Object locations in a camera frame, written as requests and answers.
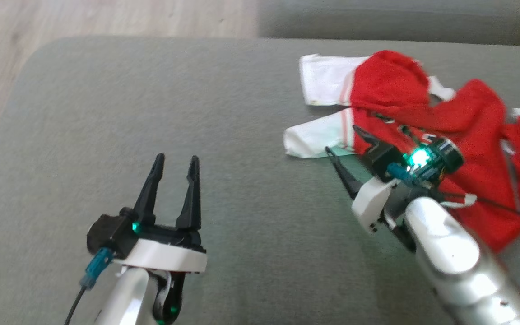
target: black cable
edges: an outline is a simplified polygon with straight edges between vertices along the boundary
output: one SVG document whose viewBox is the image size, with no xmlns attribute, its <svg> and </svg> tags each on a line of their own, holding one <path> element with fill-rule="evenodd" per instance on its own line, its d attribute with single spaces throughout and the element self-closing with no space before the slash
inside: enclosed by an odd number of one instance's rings
<svg viewBox="0 0 520 325">
<path fill-rule="evenodd" d="M 74 311 L 76 311 L 76 307 L 79 304 L 79 301 L 81 300 L 81 296 L 83 296 L 83 293 L 85 292 L 85 286 L 81 287 L 80 292 L 78 293 L 78 296 L 76 297 L 76 300 L 74 300 L 74 304 L 72 305 L 72 309 L 70 309 L 70 313 L 68 313 L 68 317 L 65 319 L 64 325 L 68 325 L 72 319 L 72 316 L 74 316 Z"/>
<path fill-rule="evenodd" d="M 465 195 L 466 195 L 466 194 L 447 193 L 447 192 L 439 192 L 439 193 L 442 194 L 442 195 L 448 196 L 448 197 L 462 197 L 462 198 L 464 198 Z M 477 197 L 477 201 L 478 202 L 482 202 L 482 203 L 486 203 L 486 204 L 489 204 L 489 205 L 492 205 L 492 206 L 495 206 L 497 208 L 506 210 L 508 212 L 513 212 L 514 214 L 518 214 L 520 216 L 520 211 L 515 210 L 513 208 L 509 208 L 508 206 L 502 205 L 502 204 L 497 203 L 497 202 L 495 202 L 493 200 L 489 200 L 489 199 L 483 198 L 483 197 Z"/>
</svg>

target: gray fabric surface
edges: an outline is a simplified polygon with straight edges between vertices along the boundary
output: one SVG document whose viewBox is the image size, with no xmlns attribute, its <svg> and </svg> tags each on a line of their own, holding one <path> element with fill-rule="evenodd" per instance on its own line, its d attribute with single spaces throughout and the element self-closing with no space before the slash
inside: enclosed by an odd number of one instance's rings
<svg viewBox="0 0 520 325">
<path fill-rule="evenodd" d="M 331 113 L 303 104 L 299 57 L 382 49 L 448 87 L 481 78 L 520 107 L 520 47 L 85 37 L 37 51 L 0 118 L 0 324 L 64 321 L 88 227 L 134 204 L 158 152 L 159 223 L 181 210 L 190 156 L 202 165 L 209 264 L 186 279 L 179 325 L 451 324 L 413 256 L 360 228 L 330 163 L 283 153 L 285 128 Z M 520 284 L 520 239 L 502 257 Z M 93 323 L 115 271 L 74 324 Z"/>
<path fill-rule="evenodd" d="M 520 1 L 262 0 L 263 37 L 520 45 Z"/>
</svg>

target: red stripe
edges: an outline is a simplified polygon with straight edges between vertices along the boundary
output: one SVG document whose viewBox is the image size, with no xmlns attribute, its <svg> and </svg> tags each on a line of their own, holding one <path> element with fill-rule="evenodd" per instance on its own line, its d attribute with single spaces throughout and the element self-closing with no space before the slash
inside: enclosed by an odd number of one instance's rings
<svg viewBox="0 0 520 325">
<path fill-rule="evenodd" d="M 344 85 L 342 86 L 342 91 L 340 91 L 340 98 L 339 98 L 339 102 L 340 103 L 344 103 L 344 96 L 345 96 L 345 93 L 346 93 L 347 88 L 348 88 L 348 81 L 350 80 L 349 76 L 350 76 L 350 74 L 347 74 L 344 77 Z"/>
</svg>

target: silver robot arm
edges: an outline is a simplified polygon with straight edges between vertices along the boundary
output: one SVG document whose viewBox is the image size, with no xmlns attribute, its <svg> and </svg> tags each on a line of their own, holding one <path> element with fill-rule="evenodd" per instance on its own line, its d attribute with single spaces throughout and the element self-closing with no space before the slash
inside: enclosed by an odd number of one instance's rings
<svg viewBox="0 0 520 325">
<path fill-rule="evenodd" d="M 125 271 L 99 312 L 98 325 L 158 325 L 153 305 L 158 295 L 158 279 L 143 268 Z"/>
<path fill-rule="evenodd" d="M 461 325 L 520 325 L 520 290 L 497 257 L 437 201 L 421 197 L 404 221 L 436 298 Z"/>
<path fill-rule="evenodd" d="M 442 307 L 460 325 L 520 325 L 520 290 L 495 255 L 434 200 L 446 174 L 463 163 L 460 150 L 446 138 L 422 144 L 406 127 L 402 131 L 418 146 L 410 155 L 353 127 L 371 144 L 361 162 L 373 174 L 358 182 L 330 148 L 330 158 L 349 196 L 352 213 L 370 234 L 384 224 L 416 255 Z M 400 190 L 409 191 L 403 200 Z M 404 215 L 404 222 L 397 222 Z"/>
</svg>

